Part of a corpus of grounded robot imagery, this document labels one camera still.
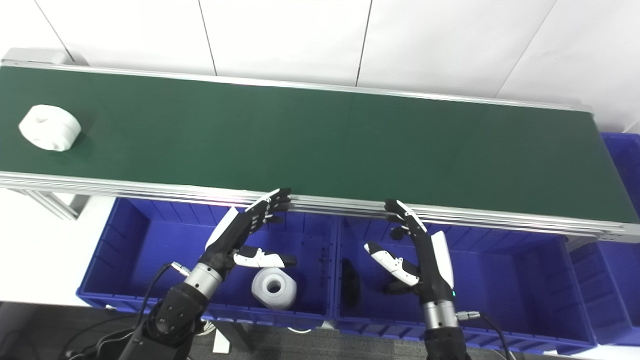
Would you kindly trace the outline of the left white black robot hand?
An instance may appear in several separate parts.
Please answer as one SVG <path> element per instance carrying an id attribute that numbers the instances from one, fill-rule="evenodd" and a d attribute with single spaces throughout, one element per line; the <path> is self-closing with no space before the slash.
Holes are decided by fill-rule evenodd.
<path id="1" fill-rule="evenodd" d="M 258 232 L 265 224 L 281 223 L 284 219 L 276 214 L 286 212 L 290 207 L 291 189 L 282 187 L 261 196 L 243 212 L 231 208 L 227 212 L 230 219 L 215 228 L 212 233 L 215 240 L 206 246 L 198 264 L 216 271 L 222 277 L 236 265 L 279 269 L 296 266 L 298 260 L 295 255 L 246 245 L 249 236 Z"/>

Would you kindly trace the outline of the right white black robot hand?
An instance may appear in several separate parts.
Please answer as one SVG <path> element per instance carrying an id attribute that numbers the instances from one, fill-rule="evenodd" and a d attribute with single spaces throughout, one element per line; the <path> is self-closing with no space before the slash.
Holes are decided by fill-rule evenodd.
<path id="1" fill-rule="evenodd" d="M 384 285 L 389 295 L 414 293 L 422 305 L 454 301 L 453 266 L 444 232 L 430 234 L 418 214 L 397 199 L 386 199 L 384 209 L 389 223 L 398 223 L 391 230 L 391 238 L 401 240 L 409 236 L 414 245 L 418 264 L 396 256 L 375 241 L 364 248 L 368 254 L 396 280 Z"/>

